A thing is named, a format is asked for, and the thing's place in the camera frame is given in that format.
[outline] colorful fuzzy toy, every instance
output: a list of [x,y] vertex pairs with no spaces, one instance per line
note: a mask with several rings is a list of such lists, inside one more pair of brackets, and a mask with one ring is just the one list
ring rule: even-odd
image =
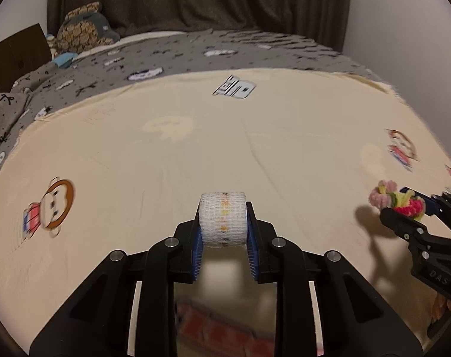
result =
[[415,195],[412,189],[402,193],[397,191],[394,181],[381,180],[369,195],[369,203],[379,210],[393,208],[404,216],[419,221],[425,214],[425,201]]

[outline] bed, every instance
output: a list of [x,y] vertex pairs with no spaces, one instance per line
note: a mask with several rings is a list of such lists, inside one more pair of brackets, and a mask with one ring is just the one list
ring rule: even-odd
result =
[[[368,205],[381,179],[451,193],[451,159],[396,89],[309,37],[150,32],[48,63],[0,93],[0,320],[27,352],[110,251],[144,251],[202,193],[237,190],[303,250],[343,253],[426,346],[436,293]],[[270,339],[275,291],[245,259],[207,251],[176,294]]]

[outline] bandage roll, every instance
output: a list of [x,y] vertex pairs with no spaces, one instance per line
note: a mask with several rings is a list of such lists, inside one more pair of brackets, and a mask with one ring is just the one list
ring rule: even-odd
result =
[[204,193],[199,204],[199,224],[207,247],[243,245],[247,241],[244,192]]

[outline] metal pin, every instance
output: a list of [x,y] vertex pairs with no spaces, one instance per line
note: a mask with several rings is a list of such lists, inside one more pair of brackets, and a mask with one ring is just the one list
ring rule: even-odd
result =
[[119,260],[123,259],[123,252],[120,250],[115,250],[110,252],[110,260],[117,262]]
[[272,245],[274,247],[285,247],[286,244],[286,240],[283,237],[275,237],[274,239],[272,239]]
[[326,254],[326,257],[332,262],[338,262],[341,260],[341,254],[338,251],[330,251]]
[[176,239],[175,237],[168,237],[165,240],[165,246],[166,247],[173,248],[173,247],[176,247],[178,244],[179,244],[179,240]]

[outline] wall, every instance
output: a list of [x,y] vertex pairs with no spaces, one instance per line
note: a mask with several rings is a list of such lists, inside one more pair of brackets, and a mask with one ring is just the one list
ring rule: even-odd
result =
[[0,5],[0,41],[40,23],[47,31],[47,0],[3,0]]
[[351,0],[343,52],[396,85],[451,156],[448,0]]

